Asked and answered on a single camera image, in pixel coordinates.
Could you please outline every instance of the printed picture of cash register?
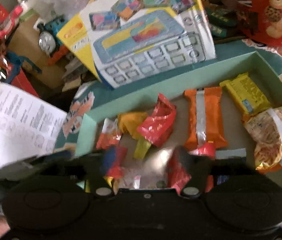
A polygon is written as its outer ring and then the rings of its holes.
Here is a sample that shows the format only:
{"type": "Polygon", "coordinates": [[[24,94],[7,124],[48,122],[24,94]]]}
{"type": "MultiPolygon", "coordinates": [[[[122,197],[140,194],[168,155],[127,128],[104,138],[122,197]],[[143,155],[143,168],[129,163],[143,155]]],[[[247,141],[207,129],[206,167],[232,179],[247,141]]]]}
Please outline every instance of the printed picture of cash register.
{"type": "Polygon", "coordinates": [[[205,60],[201,38],[165,10],[157,10],[111,31],[93,43],[100,75],[117,87],[205,60]]]}

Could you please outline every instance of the white paper sheet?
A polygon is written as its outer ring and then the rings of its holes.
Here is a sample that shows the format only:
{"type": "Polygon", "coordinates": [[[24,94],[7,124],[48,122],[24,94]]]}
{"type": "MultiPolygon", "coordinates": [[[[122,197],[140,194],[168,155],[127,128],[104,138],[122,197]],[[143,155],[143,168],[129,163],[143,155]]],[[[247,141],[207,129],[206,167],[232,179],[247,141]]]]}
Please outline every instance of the white paper sheet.
{"type": "Polygon", "coordinates": [[[0,168],[51,154],[65,117],[64,111],[0,83],[0,168]]]}

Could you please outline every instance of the red candy wrapper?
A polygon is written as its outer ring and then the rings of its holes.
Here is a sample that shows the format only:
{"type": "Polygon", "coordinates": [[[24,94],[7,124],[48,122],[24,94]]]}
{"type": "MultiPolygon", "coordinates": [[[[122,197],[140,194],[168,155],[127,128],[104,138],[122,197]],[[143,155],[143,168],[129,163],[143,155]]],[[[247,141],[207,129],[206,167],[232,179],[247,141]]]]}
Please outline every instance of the red candy wrapper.
{"type": "Polygon", "coordinates": [[[110,146],[103,156],[100,172],[103,176],[120,179],[123,177],[122,163],[128,149],[121,146],[110,146]]]}
{"type": "Polygon", "coordinates": [[[118,145],[121,139],[121,132],[118,128],[118,119],[115,121],[111,121],[106,118],[104,120],[104,125],[102,128],[102,132],[99,136],[97,142],[97,149],[108,149],[111,145],[118,145]]]}
{"type": "Polygon", "coordinates": [[[163,95],[158,95],[157,104],[137,131],[156,147],[161,147],[173,132],[176,107],[163,95]]]}
{"type": "MultiPolygon", "coordinates": [[[[212,160],[216,156],[216,149],[211,142],[205,143],[202,147],[189,152],[192,155],[206,155],[212,160]]],[[[180,194],[182,188],[191,179],[191,175],[188,174],[186,169],[179,161],[179,151],[174,151],[172,157],[168,162],[168,187],[175,188],[177,193],[180,194]]],[[[208,176],[205,192],[209,192],[213,188],[213,176],[208,176]]]]}

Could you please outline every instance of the cardboard box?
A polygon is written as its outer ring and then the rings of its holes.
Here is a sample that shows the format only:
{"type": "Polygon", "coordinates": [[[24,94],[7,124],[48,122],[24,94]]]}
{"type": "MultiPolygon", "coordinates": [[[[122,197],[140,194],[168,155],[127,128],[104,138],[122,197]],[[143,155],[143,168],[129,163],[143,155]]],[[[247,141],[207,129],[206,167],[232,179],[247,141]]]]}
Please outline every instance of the cardboard box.
{"type": "Polygon", "coordinates": [[[56,64],[48,66],[47,62],[49,57],[39,47],[39,32],[33,29],[38,17],[38,14],[34,14],[26,22],[20,23],[8,49],[20,56],[28,57],[42,70],[42,74],[36,73],[32,71],[32,67],[28,63],[24,63],[23,68],[26,72],[31,73],[35,79],[44,84],[47,88],[53,91],[61,91],[64,85],[62,76],[65,73],[65,66],[69,61],[62,58],[56,64]]]}

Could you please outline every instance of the toy cash register box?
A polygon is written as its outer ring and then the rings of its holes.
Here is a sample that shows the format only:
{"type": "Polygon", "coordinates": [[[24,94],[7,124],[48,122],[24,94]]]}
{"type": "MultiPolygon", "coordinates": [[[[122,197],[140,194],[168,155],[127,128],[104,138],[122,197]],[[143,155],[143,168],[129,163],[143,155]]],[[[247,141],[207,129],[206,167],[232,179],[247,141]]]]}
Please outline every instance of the toy cash register box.
{"type": "Polygon", "coordinates": [[[97,69],[113,87],[205,60],[200,36],[186,33],[165,10],[131,21],[93,46],[103,64],[97,69]]]}
{"type": "Polygon", "coordinates": [[[215,58],[201,0],[96,0],[58,37],[112,88],[215,58]]]}

